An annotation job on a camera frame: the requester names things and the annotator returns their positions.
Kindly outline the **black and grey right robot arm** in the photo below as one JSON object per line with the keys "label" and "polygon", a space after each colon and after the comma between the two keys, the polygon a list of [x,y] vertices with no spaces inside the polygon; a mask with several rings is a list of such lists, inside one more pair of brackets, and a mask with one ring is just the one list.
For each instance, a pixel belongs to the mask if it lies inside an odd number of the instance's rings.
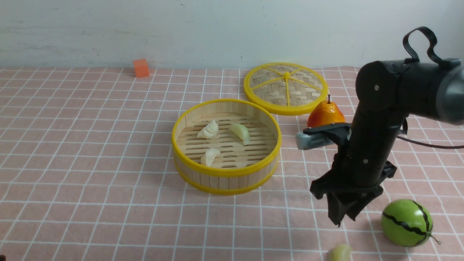
{"label": "black and grey right robot arm", "polygon": [[315,198],[327,196],[333,224],[339,226],[346,215],[354,220],[382,194],[381,182],[397,170],[387,158],[410,114],[463,125],[463,89],[462,66],[376,61],[360,69],[352,123],[303,131],[323,135],[338,146],[331,169],[310,186]]}

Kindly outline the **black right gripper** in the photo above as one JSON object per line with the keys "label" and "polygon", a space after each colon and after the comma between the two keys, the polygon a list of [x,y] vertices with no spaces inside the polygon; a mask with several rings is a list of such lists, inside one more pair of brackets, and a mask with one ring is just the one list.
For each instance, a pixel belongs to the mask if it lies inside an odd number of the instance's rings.
{"label": "black right gripper", "polygon": [[361,159],[335,154],[331,169],[313,180],[311,193],[327,196],[328,217],[336,226],[348,216],[355,221],[359,213],[383,192],[382,182],[394,177],[397,167],[386,159]]}

